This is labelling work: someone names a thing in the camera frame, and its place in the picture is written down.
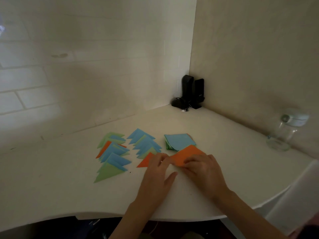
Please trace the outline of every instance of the forearm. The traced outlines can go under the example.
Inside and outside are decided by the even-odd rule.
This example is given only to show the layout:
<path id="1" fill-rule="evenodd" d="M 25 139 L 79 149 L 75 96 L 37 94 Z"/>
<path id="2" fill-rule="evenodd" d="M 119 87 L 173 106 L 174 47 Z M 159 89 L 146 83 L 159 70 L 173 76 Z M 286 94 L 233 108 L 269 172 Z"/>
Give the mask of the forearm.
<path id="1" fill-rule="evenodd" d="M 141 234 L 152 212 L 145 210 L 134 201 L 128 207 L 122 220 L 115 228 L 109 239 L 136 239 Z"/>
<path id="2" fill-rule="evenodd" d="M 234 192 L 227 191 L 213 202 L 237 226 L 247 239 L 287 239 L 277 228 L 243 202 Z"/>

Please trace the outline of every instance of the hand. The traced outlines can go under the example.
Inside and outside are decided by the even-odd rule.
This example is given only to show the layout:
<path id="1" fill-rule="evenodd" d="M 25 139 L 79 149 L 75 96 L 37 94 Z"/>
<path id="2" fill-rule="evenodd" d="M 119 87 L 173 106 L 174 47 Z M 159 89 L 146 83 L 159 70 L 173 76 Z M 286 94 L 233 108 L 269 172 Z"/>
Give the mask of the hand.
<path id="1" fill-rule="evenodd" d="M 150 213 L 163 202 L 177 176 L 177 172 L 173 172 L 165 179 L 165 172 L 170 164 L 174 164 L 173 160 L 164 153 L 157 153 L 150 159 L 134 201 Z"/>
<path id="2" fill-rule="evenodd" d="M 219 199 L 230 191 L 213 155 L 193 155 L 184 163 L 183 172 L 209 199 Z"/>

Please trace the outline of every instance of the white cord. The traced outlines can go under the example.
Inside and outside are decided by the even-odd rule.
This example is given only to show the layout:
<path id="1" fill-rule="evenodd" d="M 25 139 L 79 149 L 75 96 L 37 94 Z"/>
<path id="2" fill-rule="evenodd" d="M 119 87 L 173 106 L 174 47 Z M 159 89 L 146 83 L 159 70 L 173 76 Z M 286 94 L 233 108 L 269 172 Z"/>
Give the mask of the white cord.
<path id="1" fill-rule="evenodd" d="M 153 231 L 155 231 L 155 229 L 156 229 L 156 227 L 157 227 L 158 223 L 159 223 L 159 222 L 157 222 L 157 223 L 156 223 L 156 226 L 155 226 L 155 227 L 154 227 L 154 229 L 153 229 L 153 230 L 149 233 L 149 235 L 151 235 L 151 234 L 152 234 L 152 232 L 153 232 Z"/>

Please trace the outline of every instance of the black electronic device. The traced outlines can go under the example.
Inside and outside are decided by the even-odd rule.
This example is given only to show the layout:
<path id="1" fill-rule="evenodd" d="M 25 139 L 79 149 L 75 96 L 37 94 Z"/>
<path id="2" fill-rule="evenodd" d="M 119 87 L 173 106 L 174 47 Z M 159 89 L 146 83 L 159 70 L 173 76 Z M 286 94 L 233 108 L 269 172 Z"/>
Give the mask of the black electronic device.
<path id="1" fill-rule="evenodd" d="M 172 101 L 172 106 L 188 111 L 189 107 L 201 108 L 204 97 L 204 79 L 194 81 L 192 76 L 184 76 L 181 80 L 182 96 Z"/>

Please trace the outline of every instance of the orange paper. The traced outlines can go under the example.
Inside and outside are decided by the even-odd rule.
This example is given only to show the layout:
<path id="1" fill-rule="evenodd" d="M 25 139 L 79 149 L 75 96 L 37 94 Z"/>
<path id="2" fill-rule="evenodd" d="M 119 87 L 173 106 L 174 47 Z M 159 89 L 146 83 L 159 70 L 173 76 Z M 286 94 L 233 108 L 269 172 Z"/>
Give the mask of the orange paper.
<path id="1" fill-rule="evenodd" d="M 96 156 L 96 158 L 101 157 L 101 155 L 105 152 L 105 150 L 110 146 L 111 141 L 107 141 L 106 144 L 102 147 L 101 151 L 99 154 Z"/>
<path id="2" fill-rule="evenodd" d="M 174 160 L 175 165 L 178 167 L 184 166 L 184 160 L 192 155 L 205 154 L 203 151 L 196 148 L 194 145 L 189 145 L 188 147 L 178 151 L 171 158 Z"/>
<path id="3" fill-rule="evenodd" d="M 152 158 L 154 154 L 149 153 L 142 161 L 141 163 L 137 166 L 137 168 L 143 168 L 143 167 L 148 167 L 148 163 L 150 162 L 150 158 Z"/>

